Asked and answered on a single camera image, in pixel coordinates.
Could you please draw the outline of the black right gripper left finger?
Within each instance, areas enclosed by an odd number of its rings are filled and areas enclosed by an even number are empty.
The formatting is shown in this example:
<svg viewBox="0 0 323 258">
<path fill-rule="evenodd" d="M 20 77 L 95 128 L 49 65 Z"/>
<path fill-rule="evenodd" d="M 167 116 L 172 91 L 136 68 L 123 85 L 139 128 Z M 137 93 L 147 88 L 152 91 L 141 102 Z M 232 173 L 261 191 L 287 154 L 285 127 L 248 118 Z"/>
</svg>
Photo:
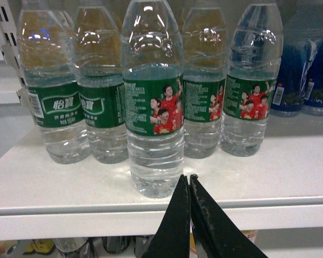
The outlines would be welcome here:
<svg viewBox="0 0 323 258">
<path fill-rule="evenodd" d="M 189 257 L 191 196 L 181 175 L 159 228 L 142 257 Z"/>
</svg>

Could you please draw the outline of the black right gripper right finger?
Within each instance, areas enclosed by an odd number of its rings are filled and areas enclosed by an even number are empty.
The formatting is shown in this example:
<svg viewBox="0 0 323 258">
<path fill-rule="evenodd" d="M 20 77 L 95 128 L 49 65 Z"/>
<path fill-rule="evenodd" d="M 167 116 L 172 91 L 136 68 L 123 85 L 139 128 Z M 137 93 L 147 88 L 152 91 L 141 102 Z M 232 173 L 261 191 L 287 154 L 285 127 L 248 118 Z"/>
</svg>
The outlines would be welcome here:
<svg viewBox="0 0 323 258">
<path fill-rule="evenodd" d="M 266 257 L 226 215 L 199 182 L 190 176 L 192 231 L 198 257 Z"/>
</svg>

